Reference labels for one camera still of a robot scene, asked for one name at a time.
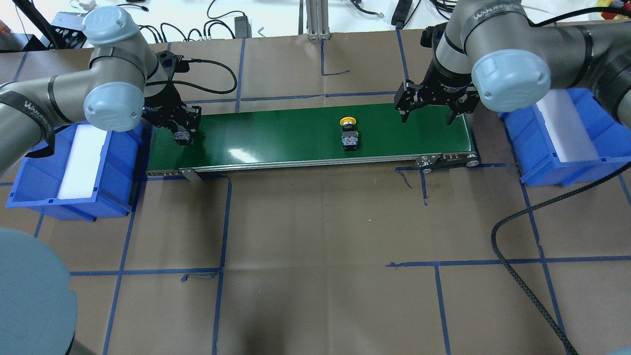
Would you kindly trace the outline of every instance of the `black connector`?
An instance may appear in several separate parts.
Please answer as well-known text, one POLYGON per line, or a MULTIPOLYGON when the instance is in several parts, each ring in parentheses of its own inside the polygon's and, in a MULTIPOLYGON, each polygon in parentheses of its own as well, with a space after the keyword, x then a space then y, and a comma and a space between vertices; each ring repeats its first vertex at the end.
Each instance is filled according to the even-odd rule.
POLYGON ((412 7, 412 0, 399 0, 396 5, 396 9, 394 9, 394 14, 392 14, 392 20, 390 24, 392 26, 396 26, 397 30, 403 29, 405 25, 405 21, 408 19, 408 14, 410 13, 410 8, 412 7))
POLYGON ((252 38, 252 27, 245 15, 235 17, 235 38, 252 38))

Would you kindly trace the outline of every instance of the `green conveyor belt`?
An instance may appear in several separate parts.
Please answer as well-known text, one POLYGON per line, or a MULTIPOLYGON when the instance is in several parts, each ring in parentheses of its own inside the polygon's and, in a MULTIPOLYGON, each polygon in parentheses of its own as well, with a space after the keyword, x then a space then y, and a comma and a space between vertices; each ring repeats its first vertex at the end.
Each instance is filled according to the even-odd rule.
POLYGON ((375 104, 203 116, 189 147, 177 145, 168 130, 155 130, 148 172, 326 165, 475 151, 465 118, 447 126, 446 114, 446 107, 428 106, 412 112, 403 124, 392 104, 375 104), (342 150, 339 120, 346 116, 357 119, 356 152, 342 150))

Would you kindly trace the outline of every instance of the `light blue round object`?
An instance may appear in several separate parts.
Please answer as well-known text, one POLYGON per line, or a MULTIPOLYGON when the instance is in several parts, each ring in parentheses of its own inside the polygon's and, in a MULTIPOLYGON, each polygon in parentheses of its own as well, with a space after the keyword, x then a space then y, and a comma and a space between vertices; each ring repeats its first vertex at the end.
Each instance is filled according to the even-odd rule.
POLYGON ((83 102, 85 118, 104 131, 127 132, 140 123, 144 94, 130 83, 115 81, 94 88, 83 102))
POLYGON ((631 355, 631 346, 625 347, 624 349, 618 349, 614 352, 611 352, 609 355, 631 355))
POLYGON ((46 244, 0 227, 0 354, 65 354, 77 320, 70 273, 46 244))
POLYGON ((89 12, 82 29, 93 45, 116 43, 140 32, 129 13, 119 6, 104 6, 89 12))
POLYGON ((480 58, 471 78, 487 108, 512 112, 537 103, 550 90, 550 67, 534 53, 503 49, 480 58))

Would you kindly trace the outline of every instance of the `white surface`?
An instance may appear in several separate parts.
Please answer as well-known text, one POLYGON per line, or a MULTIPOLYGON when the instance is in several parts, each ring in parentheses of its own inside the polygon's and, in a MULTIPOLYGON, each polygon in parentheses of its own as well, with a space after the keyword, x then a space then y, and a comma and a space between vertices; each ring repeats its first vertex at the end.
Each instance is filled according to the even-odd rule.
POLYGON ((57 198, 68 200, 92 196, 106 136, 106 131, 90 124, 77 126, 57 198))
MULTIPOLYGON (((412 7, 416 6, 418 0, 414 0, 412 7)), ((420 0, 418 10, 412 17, 406 28, 425 28, 430 25, 445 22, 445 19, 438 15, 434 6, 429 0, 420 0)), ((108 6, 125 3, 123 0, 97 0, 99 6, 108 6)), ((159 28, 162 22, 169 22, 180 28, 185 35, 192 28, 202 30, 208 18, 206 8, 210 0, 147 0, 143 6, 149 8, 149 12, 144 12, 137 8, 125 7, 132 15, 134 21, 140 25, 153 25, 159 28)), ((258 30, 263 27, 261 33, 266 37, 289 36, 298 34, 298 12, 299 0, 217 0, 212 9, 211 15, 218 16, 228 11, 241 10, 246 13, 252 25, 252 36, 261 37, 258 30)), ((526 9, 528 16, 535 22, 543 21, 553 16, 569 11, 594 6, 596 0, 523 0, 522 5, 526 9)), ((360 13, 350 3, 349 0, 329 0, 329 29, 334 32, 371 32, 392 30, 390 25, 392 13, 396 7, 397 0, 363 0, 362 7, 385 14, 383 19, 376 16, 360 13)), ((52 21, 60 11, 78 12, 76 8, 69 5, 67 0, 35 0, 37 9, 48 20, 52 21)), ((0 2, 0 16, 14 32, 22 32, 20 21, 11 1, 0 2)), ((234 28, 234 15, 230 15, 224 20, 231 28, 234 28)), ((41 33, 35 26, 22 15, 24 26, 28 33, 34 33, 41 37, 41 33)), ((579 16, 571 21, 587 21, 591 17, 588 15, 579 16)), ((306 7, 304 8, 303 33, 306 33, 306 7)), ((165 33, 169 41, 180 41, 182 36, 173 28, 165 27, 165 33)), ((143 30, 143 35, 149 43, 153 43, 153 36, 147 30, 143 30)), ((229 38, 229 33, 219 26, 214 26, 212 30, 214 39, 229 38)))
POLYGON ((545 120, 548 134, 562 162, 598 159, 581 117, 566 90, 550 90, 537 107, 545 120))

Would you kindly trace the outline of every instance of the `blue plastic bin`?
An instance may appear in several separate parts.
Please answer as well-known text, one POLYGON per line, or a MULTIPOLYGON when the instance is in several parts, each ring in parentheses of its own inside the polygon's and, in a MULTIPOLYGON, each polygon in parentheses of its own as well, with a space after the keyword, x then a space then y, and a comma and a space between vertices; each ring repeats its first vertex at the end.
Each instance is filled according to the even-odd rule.
POLYGON ((108 132, 101 150, 93 193, 89 198, 58 199, 76 125, 56 136, 55 154, 22 159, 9 194, 8 208, 28 207, 55 219, 122 217, 131 211, 129 195, 138 147, 143 143, 141 124, 128 132, 108 132))
POLYGON ((500 113, 521 164, 521 181, 529 186, 568 186, 595 181, 631 161, 631 130, 615 122, 589 90, 570 89, 568 92, 594 143, 598 159, 561 162, 546 129, 545 118, 536 105, 500 113))

